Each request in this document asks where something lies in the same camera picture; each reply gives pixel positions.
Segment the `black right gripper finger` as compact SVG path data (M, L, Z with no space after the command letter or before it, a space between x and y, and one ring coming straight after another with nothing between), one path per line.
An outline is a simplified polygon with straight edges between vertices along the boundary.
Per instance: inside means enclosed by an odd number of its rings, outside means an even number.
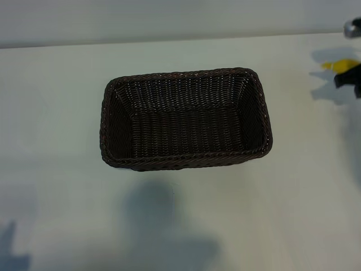
M360 67L354 67L344 73L335 75L334 84L336 88L353 85L356 98L360 98L360 78Z

